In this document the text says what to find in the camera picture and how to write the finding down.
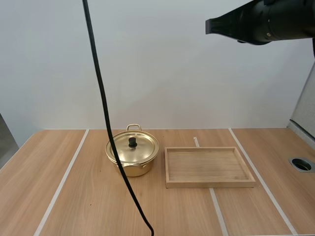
white wall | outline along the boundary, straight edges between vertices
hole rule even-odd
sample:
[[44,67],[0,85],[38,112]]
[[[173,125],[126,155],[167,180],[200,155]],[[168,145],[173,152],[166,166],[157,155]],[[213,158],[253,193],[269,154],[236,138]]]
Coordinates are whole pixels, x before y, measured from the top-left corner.
[[[246,2],[90,0],[112,127],[285,127],[311,40],[205,35],[205,20]],[[104,128],[80,0],[6,1],[0,29],[0,113],[19,145],[40,129]]]

tray rim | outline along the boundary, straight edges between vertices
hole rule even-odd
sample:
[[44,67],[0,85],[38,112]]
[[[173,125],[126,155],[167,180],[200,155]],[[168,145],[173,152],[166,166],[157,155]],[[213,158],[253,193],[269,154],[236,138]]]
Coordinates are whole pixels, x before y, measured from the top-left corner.
[[[218,180],[214,180],[209,182],[208,180],[200,180],[200,181],[196,181],[196,180],[188,180],[188,181],[180,181],[180,180],[170,180],[169,179],[169,171],[168,171],[168,153],[172,150],[176,150],[176,149],[194,149],[194,150],[202,150],[202,149],[211,149],[211,150],[217,150],[217,149],[229,149],[229,150],[233,150],[235,152],[235,156],[237,161],[239,162],[242,170],[244,171],[245,175],[247,176],[248,179],[230,179],[227,181],[218,181]],[[212,187],[218,187],[220,185],[224,185],[226,187],[229,187],[229,185],[235,185],[235,183],[244,183],[245,186],[244,187],[255,187],[256,186],[256,181],[249,169],[249,167],[246,165],[244,159],[242,158],[239,150],[237,149],[237,147],[165,147],[164,148],[164,159],[165,159],[165,173],[166,173],[166,188],[176,188],[174,187],[174,184],[185,184],[187,183],[187,188],[197,188],[194,187],[195,185],[198,185],[199,183],[202,184],[209,184],[213,185],[210,186],[209,188]]]

wooden tray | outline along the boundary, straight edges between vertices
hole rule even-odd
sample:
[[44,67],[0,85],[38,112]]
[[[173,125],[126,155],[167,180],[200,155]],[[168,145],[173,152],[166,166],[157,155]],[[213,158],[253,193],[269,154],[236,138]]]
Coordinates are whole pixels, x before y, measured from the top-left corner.
[[166,147],[166,188],[254,187],[236,147]]

wooden panel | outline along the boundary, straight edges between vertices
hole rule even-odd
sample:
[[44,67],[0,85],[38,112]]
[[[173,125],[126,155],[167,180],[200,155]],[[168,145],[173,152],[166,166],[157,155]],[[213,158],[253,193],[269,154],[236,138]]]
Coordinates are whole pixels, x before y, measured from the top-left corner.
[[[227,129],[195,130],[193,135],[201,147],[237,146]],[[229,236],[290,235],[289,228],[251,168],[250,171],[257,183],[255,188],[215,189]]]
[[[154,166],[129,178],[157,236],[220,236],[208,189],[166,189],[164,146],[194,146],[191,131],[149,130],[159,141]],[[107,133],[91,130],[41,235],[147,236],[119,173],[105,155]]]
[[288,159],[315,161],[315,150],[291,130],[234,129],[279,205],[299,234],[315,234],[315,173],[294,169]]
[[0,170],[0,235],[33,235],[84,130],[34,134]]
[[167,188],[254,187],[235,147],[166,147]]

lid knob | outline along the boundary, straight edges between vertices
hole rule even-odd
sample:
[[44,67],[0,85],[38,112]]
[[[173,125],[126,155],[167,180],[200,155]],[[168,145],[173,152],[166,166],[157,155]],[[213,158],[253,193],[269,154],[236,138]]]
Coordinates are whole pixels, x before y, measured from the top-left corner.
[[129,147],[130,148],[135,148],[138,144],[136,143],[136,138],[135,137],[131,137],[129,138]]

